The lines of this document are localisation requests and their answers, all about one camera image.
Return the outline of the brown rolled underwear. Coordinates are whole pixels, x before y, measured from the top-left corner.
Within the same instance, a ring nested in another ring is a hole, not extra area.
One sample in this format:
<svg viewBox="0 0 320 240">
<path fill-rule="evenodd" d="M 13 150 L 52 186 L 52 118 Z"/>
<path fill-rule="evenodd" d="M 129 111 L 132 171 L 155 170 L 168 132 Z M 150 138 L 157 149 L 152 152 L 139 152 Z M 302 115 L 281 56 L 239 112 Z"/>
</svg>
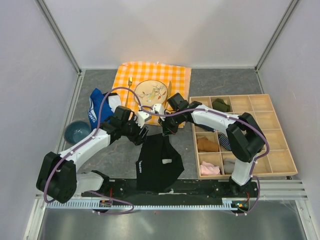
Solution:
<svg viewBox="0 0 320 240">
<path fill-rule="evenodd" d="M 204 136 L 197 139 L 197 150 L 199 152 L 218 152 L 219 145 Z"/>
</svg>

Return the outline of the decorated ceramic plate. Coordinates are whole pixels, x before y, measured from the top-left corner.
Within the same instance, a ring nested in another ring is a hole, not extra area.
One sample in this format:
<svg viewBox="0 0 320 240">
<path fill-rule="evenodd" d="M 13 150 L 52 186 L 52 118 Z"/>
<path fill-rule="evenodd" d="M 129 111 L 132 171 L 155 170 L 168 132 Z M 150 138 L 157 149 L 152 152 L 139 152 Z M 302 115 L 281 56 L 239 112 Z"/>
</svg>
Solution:
<svg viewBox="0 0 320 240">
<path fill-rule="evenodd" d="M 134 100 L 141 105 L 152 107 L 154 104 L 163 104 L 167 97 L 167 86 L 157 80 L 145 80 L 137 85 Z"/>
</svg>

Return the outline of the gold knife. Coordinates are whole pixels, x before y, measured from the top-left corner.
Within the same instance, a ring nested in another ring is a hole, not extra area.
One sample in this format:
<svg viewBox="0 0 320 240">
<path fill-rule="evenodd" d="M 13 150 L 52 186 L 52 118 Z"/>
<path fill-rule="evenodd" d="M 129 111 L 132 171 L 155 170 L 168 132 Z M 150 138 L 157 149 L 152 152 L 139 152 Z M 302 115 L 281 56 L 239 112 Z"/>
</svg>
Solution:
<svg viewBox="0 0 320 240">
<path fill-rule="evenodd" d="M 170 95 L 172 92 L 172 82 L 169 82 L 168 88 L 167 88 L 167 96 L 166 96 L 166 101 L 169 99 Z"/>
</svg>

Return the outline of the orange checkered cloth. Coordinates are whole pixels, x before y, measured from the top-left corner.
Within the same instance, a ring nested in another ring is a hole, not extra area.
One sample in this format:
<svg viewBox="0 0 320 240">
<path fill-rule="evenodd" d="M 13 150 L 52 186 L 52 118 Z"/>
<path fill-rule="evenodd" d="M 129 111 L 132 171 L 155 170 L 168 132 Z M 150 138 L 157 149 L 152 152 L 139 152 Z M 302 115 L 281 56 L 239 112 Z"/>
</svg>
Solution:
<svg viewBox="0 0 320 240">
<path fill-rule="evenodd" d="M 167 100 L 176 93 L 188 100 L 191 82 L 190 67 L 164 63 L 131 61 L 119 66 L 113 88 L 122 104 L 134 111 L 139 105 L 162 104 L 167 112 L 172 111 Z"/>
</svg>

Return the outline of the blue underwear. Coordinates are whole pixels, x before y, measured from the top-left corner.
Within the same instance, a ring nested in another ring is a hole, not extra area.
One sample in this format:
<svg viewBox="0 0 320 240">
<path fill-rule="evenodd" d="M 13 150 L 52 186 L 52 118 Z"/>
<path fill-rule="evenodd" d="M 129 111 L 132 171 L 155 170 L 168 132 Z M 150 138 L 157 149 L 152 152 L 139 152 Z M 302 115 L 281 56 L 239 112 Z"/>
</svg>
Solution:
<svg viewBox="0 0 320 240">
<path fill-rule="evenodd" d="M 87 113 L 92 130 L 98 126 L 100 107 L 106 94 L 107 92 L 102 93 L 98 88 L 95 88 L 89 97 L 89 109 Z M 106 98 L 102 106 L 100 121 L 104 122 L 108 117 L 113 115 L 114 112 L 111 111 Z"/>
</svg>

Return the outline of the striped rolled underwear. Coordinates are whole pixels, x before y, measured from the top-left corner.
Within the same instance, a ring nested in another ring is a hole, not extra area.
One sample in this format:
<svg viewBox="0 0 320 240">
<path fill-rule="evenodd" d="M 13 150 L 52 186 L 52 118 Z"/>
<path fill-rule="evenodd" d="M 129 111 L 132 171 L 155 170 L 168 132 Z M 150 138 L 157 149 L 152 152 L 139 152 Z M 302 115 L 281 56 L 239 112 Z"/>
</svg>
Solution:
<svg viewBox="0 0 320 240">
<path fill-rule="evenodd" d="M 218 141 L 219 141 L 220 146 L 222 146 L 226 151 L 228 151 L 228 152 L 232 151 L 229 139 L 225 134 L 219 133 L 218 134 Z"/>
</svg>

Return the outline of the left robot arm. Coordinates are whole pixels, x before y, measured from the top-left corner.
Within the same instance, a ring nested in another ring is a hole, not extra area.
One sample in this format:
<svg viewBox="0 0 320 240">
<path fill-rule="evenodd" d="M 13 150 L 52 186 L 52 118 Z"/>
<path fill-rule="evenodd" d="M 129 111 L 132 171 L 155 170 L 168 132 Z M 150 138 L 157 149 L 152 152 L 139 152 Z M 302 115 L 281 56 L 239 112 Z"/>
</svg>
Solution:
<svg viewBox="0 0 320 240">
<path fill-rule="evenodd" d="M 136 146 L 145 140 L 148 128 L 145 122 L 151 115 L 118 106 L 112 116 L 102 122 L 87 137 L 73 147 L 60 153 L 49 152 L 45 155 L 36 182 L 36 188 L 44 196 L 50 196 L 62 204 L 75 194 L 93 191 L 99 197 L 106 196 L 110 185 L 104 181 L 106 176 L 93 170 L 78 173 L 80 167 L 100 150 L 108 147 L 122 136 Z"/>
</svg>

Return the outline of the dark green rolled underwear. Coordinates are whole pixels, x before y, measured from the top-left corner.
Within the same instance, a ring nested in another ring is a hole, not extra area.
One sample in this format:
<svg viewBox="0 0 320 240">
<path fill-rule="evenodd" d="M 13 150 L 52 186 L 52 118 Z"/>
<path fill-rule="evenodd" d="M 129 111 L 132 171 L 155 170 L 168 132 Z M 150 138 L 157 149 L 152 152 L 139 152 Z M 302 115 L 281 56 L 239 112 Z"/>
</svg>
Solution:
<svg viewBox="0 0 320 240">
<path fill-rule="evenodd" d="M 216 98 L 212 102 L 212 108 L 214 110 L 223 112 L 223 113 L 228 113 L 231 111 L 231 106 L 229 104 L 226 104 L 223 99 L 221 98 Z"/>
</svg>

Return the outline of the blue ceramic bowl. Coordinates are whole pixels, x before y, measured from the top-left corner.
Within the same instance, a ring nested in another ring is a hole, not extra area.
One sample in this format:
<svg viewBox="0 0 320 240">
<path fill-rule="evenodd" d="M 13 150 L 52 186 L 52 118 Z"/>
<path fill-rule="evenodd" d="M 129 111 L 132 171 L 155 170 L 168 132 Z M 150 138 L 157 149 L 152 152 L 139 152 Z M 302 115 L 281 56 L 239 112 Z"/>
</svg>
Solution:
<svg viewBox="0 0 320 240">
<path fill-rule="evenodd" d="M 86 121 L 76 120 L 65 127 L 63 137 L 67 143 L 75 145 L 86 138 L 91 131 L 91 126 Z"/>
</svg>

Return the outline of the black underwear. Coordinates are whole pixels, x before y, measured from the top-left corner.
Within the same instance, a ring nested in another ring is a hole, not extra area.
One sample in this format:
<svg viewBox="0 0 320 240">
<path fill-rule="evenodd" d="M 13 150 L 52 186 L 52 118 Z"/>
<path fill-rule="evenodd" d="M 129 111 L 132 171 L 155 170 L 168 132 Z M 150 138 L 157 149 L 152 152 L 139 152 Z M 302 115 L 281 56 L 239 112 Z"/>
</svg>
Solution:
<svg viewBox="0 0 320 240">
<path fill-rule="evenodd" d="M 169 188 L 185 170 L 181 155 L 161 133 L 146 138 L 135 167 L 136 189 L 158 193 Z"/>
</svg>

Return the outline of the pink rolled underwear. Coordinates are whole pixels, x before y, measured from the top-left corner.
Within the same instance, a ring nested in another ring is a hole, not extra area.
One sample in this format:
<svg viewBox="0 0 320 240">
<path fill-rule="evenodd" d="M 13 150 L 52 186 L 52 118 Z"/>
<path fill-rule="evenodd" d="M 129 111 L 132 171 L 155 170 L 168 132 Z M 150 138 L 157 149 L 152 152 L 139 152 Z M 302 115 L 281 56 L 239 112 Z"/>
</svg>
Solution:
<svg viewBox="0 0 320 240">
<path fill-rule="evenodd" d="M 219 166 L 215 166 L 212 163 L 203 161 L 200 165 L 200 175 L 201 176 L 218 176 L 221 174 Z"/>
</svg>

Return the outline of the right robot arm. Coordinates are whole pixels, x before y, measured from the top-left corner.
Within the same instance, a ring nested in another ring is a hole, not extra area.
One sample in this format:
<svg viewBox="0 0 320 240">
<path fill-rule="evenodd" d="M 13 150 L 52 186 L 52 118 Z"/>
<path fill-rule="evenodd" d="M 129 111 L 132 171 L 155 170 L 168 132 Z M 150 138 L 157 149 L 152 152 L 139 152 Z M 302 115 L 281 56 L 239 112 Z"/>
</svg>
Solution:
<svg viewBox="0 0 320 240">
<path fill-rule="evenodd" d="M 188 102 L 176 93 L 168 99 L 173 112 L 165 113 L 163 106 L 154 106 L 160 114 L 158 123 L 164 134 L 175 134 L 182 123 L 192 123 L 207 131 L 216 130 L 227 136 L 235 167 L 231 174 L 229 191 L 235 197 L 247 191 L 247 182 L 252 178 L 253 163 L 266 145 L 266 137 L 254 117 L 249 113 L 227 114 L 214 110 L 199 101 Z"/>
</svg>

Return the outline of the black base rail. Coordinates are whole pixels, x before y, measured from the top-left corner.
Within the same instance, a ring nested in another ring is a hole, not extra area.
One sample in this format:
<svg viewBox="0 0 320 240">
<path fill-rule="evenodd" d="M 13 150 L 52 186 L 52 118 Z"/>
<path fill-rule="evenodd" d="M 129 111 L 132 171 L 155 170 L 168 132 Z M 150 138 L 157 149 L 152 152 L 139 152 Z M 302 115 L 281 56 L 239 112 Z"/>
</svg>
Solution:
<svg viewBox="0 0 320 240">
<path fill-rule="evenodd" d="M 253 199 L 258 196 L 255 181 L 246 186 L 231 186 L 229 181 L 214 179 L 178 179 L 163 191 L 138 190 L 135 179 L 109 179 L 98 191 L 135 206 L 220 205 L 223 198 Z"/>
</svg>

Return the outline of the grey rolled underwear front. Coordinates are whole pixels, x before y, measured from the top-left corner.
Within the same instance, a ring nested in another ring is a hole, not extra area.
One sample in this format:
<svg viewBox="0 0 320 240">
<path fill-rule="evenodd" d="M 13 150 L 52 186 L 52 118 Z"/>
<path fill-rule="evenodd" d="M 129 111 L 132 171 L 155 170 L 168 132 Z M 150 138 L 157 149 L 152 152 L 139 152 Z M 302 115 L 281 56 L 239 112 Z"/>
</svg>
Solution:
<svg viewBox="0 0 320 240">
<path fill-rule="evenodd" d="M 225 158 L 223 160 L 223 169 L 226 175 L 231 175 L 235 168 L 235 159 Z"/>
</svg>

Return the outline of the wooden compartment tray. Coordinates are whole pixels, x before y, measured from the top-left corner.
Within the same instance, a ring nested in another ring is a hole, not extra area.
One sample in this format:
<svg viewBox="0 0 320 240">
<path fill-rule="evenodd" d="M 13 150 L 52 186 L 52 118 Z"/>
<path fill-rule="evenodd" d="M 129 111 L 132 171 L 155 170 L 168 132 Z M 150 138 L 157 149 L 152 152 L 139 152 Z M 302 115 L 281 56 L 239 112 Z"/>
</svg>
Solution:
<svg viewBox="0 0 320 240">
<path fill-rule="evenodd" d="M 269 95 L 221 95 L 219 98 L 231 106 L 230 114 L 251 114 L 267 139 L 269 152 L 267 155 L 258 159 L 253 170 L 253 175 L 258 177 L 287 177 L 294 176 L 298 173 Z M 197 146 L 197 140 L 202 137 L 207 137 L 219 145 L 218 152 L 204 152 L 198 151 L 197 148 L 195 149 L 198 179 L 229 179 L 231 175 L 225 174 L 223 160 L 226 158 L 235 159 L 236 157 L 231 151 L 227 151 L 220 146 L 218 140 L 218 134 L 220 134 L 220 132 L 217 130 L 211 132 L 193 125 L 192 134 L 195 146 Z M 203 161 L 219 166 L 221 174 L 201 175 L 200 165 Z"/>
</svg>

